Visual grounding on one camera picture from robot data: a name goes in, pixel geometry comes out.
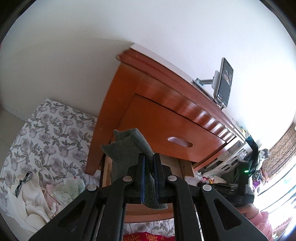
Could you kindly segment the pink sleeve forearm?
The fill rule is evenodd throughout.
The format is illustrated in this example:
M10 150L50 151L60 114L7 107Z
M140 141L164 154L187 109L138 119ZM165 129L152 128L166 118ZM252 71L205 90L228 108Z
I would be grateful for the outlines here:
M253 225L255 225L267 238L273 240L273 229L268 219L267 211L259 211L254 204L247 204L237 208Z

